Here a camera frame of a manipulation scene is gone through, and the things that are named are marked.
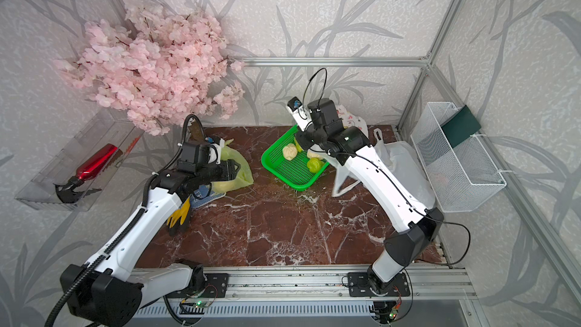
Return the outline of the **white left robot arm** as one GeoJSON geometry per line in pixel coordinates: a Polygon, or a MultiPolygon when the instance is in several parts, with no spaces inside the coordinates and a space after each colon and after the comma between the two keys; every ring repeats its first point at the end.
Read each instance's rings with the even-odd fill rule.
{"type": "Polygon", "coordinates": [[[225,140],[183,142],[170,169],[146,181],[142,203],[111,239],[82,266],[71,264],[61,274],[63,296],[48,315],[53,326],[67,307],[79,318],[103,326],[124,326],[142,307],[171,293],[204,290],[201,264],[182,261],[138,274],[134,271],[145,248],[163,224],[180,210],[201,186],[234,180],[241,166],[222,160],[225,140]]]}

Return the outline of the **patterned white plastic bag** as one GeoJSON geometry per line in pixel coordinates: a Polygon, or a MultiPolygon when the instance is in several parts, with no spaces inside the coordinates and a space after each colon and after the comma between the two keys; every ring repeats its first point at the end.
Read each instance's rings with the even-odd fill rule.
{"type": "Polygon", "coordinates": [[[343,127],[356,127],[360,129],[366,137],[369,137],[367,123],[359,116],[350,113],[343,105],[337,105],[337,116],[342,119],[343,127]]]}

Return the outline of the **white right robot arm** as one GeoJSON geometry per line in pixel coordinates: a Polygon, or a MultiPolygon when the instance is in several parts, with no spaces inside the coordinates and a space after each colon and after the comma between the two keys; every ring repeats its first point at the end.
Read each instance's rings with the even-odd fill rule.
{"type": "Polygon", "coordinates": [[[384,240],[384,251],[368,269],[369,288],[382,296],[394,278],[431,244],[444,221],[443,213],[410,193],[381,160],[368,136],[345,127],[329,98],[303,104],[293,97],[287,110],[296,121],[298,142],[320,154],[338,173],[362,183],[390,219],[396,232],[384,240]]]}

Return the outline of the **green avocado print plastic bag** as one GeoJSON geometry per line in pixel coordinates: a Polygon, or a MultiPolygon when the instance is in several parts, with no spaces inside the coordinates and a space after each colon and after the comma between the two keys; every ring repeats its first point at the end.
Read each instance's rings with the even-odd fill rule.
{"type": "Polygon", "coordinates": [[[251,167],[245,157],[239,151],[230,146],[233,142],[234,139],[228,139],[225,141],[225,145],[221,150],[220,160],[222,163],[227,160],[233,160],[235,162],[235,170],[237,171],[237,174],[233,180],[212,182],[213,192],[218,194],[226,194],[254,184],[251,167]]]}

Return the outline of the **green pear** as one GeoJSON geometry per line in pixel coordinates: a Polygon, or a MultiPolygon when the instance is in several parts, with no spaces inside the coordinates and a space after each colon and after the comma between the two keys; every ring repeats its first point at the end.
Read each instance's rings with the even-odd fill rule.
{"type": "Polygon", "coordinates": [[[318,173],[323,166],[325,165],[325,163],[319,159],[319,158],[310,158],[307,161],[307,169],[311,172],[311,173],[318,173]]]}

